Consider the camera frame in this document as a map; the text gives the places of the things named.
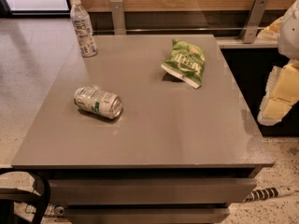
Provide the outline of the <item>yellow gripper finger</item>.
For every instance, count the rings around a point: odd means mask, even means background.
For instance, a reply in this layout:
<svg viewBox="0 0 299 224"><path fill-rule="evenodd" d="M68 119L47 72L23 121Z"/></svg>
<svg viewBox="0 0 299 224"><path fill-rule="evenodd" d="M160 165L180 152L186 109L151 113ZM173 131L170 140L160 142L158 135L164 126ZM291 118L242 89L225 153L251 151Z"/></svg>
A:
<svg viewBox="0 0 299 224"><path fill-rule="evenodd" d="M282 23L282 17L276 19L269 26L262 29L261 32L258 33L257 37L261 40L277 41L279 27L280 27L281 23Z"/></svg>
<svg viewBox="0 0 299 224"><path fill-rule="evenodd" d="M290 60L282 68L274 66L265 87L257 120L264 126L282 121L299 101L299 61Z"/></svg>

